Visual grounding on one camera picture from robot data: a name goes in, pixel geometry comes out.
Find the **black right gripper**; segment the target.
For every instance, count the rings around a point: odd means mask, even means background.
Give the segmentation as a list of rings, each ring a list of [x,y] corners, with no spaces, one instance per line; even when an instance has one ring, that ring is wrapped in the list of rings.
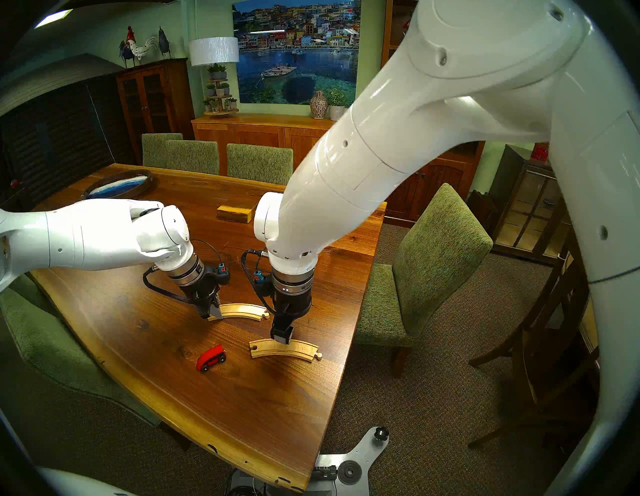
[[[299,285],[266,282],[266,299],[271,299],[267,310],[272,317],[270,337],[280,344],[289,345],[295,337],[293,322],[306,315],[312,305],[312,281]]]

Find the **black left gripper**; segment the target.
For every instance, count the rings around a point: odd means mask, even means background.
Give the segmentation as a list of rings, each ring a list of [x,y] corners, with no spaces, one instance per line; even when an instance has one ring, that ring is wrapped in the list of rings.
[[[204,269],[201,277],[188,286],[188,297],[202,319],[223,319],[218,292],[217,269]]]

